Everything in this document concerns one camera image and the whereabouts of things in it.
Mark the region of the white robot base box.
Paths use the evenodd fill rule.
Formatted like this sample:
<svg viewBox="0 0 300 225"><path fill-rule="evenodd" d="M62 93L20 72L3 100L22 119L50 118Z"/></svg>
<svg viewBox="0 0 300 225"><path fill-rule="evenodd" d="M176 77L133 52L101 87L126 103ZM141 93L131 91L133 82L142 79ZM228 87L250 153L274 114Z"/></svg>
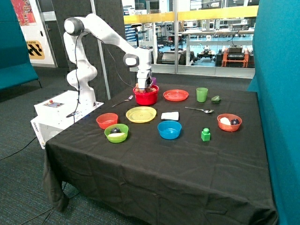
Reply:
<svg viewBox="0 0 300 225"><path fill-rule="evenodd" d="M77 100L78 92L68 90L34 105L37 117L30 122L42 149L48 140L103 105L96 102L88 106Z"/></svg>

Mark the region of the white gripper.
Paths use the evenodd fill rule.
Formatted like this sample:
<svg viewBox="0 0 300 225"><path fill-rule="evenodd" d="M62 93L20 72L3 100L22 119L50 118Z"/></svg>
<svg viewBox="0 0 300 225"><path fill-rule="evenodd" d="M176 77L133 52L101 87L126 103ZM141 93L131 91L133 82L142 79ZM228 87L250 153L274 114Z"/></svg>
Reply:
<svg viewBox="0 0 300 225"><path fill-rule="evenodd" d="M152 72L151 70L138 70L137 72L137 82L139 89L149 88L153 81L151 79Z"/></svg>

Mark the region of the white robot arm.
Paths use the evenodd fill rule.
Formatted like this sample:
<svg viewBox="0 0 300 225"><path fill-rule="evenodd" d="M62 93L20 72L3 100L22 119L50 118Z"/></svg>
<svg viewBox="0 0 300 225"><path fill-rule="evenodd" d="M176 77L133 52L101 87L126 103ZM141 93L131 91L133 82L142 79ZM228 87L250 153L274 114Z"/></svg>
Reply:
<svg viewBox="0 0 300 225"><path fill-rule="evenodd" d="M76 69L67 75L68 83L79 92L81 105L94 106L96 97L94 89L88 82L97 76L97 69L92 66L85 54L82 37L91 34L104 44L119 47L124 53L123 62L129 68L138 68L138 88L146 90L152 86L151 52L141 47L134 48L104 20L95 14L86 17L71 17L64 22L64 43L69 60Z"/></svg>

